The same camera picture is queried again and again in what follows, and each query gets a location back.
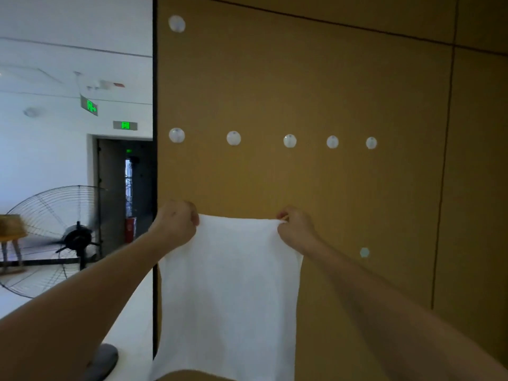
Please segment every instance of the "green exit sign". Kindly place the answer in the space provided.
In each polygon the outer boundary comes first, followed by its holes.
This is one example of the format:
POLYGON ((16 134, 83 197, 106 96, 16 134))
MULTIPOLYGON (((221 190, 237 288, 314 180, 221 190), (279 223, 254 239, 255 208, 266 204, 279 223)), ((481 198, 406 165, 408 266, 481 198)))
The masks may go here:
POLYGON ((131 131, 138 130, 138 124, 134 121, 113 121, 114 129, 130 129, 131 131))
POLYGON ((93 103, 92 101, 85 98, 85 96, 81 96, 81 108, 86 109, 88 112, 92 112, 95 116, 98 116, 97 112, 97 104, 93 103))

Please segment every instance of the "finger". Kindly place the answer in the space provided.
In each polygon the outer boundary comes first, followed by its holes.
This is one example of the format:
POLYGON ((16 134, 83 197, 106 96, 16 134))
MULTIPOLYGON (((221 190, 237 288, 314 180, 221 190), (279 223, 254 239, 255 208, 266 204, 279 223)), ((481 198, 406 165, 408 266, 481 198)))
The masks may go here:
POLYGON ((277 213, 277 219, 282 219, 284 217, 291 217, 291 214, 293 214, 296 211, 295 206, 286 206, 281 211, 277 213))
POLYGON ((186 201, 190 209, 190 221, 194 226, 199 226, 199 214, 196 205, 192 202, 186 201))

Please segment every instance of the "wooden wall panel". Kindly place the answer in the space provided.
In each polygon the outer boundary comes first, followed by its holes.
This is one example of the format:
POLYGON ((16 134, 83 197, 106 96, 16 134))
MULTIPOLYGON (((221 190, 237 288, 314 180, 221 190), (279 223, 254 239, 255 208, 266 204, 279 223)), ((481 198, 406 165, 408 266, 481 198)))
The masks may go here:
POLYGON ((225 0, 451 43, 456 0, 225 0))
MULTIPOLYGON (((159 202, 253 218, 302 206, 333 245, 357 259, 368 247, 363 264, 429 306, 450 48, 208 0, 159 3, 159 202), (173 14, 181 34, 168 28, 173 14), (182 144, 168 139, 174 127, 182 144), (225 141, 231 130, 238 147, 225 141)), ((385 379, 306 260, 297 320, 297 380, 385 379)))
POLYGON ((508 54, 508 0, 460 0, 457 44, 508 54))
POLYGON ((435 311, 508 365, 508 59, 457 50, 435 311))

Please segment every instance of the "electric fan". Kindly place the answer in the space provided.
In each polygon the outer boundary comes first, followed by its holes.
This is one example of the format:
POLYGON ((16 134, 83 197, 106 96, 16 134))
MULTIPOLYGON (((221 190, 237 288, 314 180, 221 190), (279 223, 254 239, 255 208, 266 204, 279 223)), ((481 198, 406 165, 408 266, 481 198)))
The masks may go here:
MULTIPOLYGON (((98 204, 108 203, 110 196, 94 186, 65 186, 40 192, 13 207, 8 214, 21 216, 26 236, 19 239, 17 253, 14 246, 3 243, 0 269, 23 270, 0 275, 2 287, 34 298, 101 258, 106 236, 99 235, 99 226, 107 221, 108 206, 98 204)), ((100 345, 80 380, 104 380, 117 361, 116 347, 100 345)))

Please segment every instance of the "white wall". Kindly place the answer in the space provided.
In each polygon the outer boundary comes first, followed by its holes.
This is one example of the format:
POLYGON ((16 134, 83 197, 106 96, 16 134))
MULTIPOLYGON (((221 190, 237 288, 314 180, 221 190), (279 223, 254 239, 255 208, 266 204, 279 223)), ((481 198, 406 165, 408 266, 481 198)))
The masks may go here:
POLYGON ((97 103, 98 117, 77 98, 0 92, 0 213, 50 188, 93 185, 88 134, 152 137, 152 105, 97 103), (29 118, 27 107, 42 113, 29 118), (138 122, 138 130, 115 130, 114 120, 138 122))

